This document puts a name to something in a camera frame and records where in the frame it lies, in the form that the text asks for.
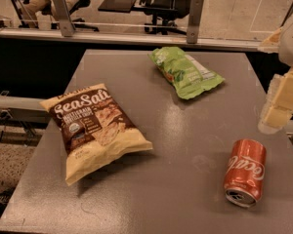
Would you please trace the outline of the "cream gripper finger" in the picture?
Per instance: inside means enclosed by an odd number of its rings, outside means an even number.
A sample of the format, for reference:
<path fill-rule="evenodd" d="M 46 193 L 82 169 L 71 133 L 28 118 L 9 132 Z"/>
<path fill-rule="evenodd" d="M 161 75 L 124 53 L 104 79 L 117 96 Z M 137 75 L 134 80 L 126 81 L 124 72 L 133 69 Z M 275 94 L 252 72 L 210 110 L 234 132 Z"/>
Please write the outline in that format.
<path fill-rule="evenodd" d="M 284 75 L 275 74 L 270 82 L 258 129 L 272 135 L 287 125 L 293 116 L 293 67 Z"/>

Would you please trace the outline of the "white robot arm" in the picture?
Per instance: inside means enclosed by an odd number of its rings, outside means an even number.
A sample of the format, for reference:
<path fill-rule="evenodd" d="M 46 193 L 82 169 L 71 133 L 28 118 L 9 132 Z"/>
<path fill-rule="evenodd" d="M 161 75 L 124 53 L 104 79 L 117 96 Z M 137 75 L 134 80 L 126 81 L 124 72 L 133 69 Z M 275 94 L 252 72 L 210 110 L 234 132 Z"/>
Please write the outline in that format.
<path fill-rule="evenodd" d="M 274 74 L 260 114 L 259 131 L 271 135 L 285 127 L 293 116 L 293 13 L 260 44 L 259 50 L 278 53 L 278 59 L 290 67 L 284 75 Z"/>

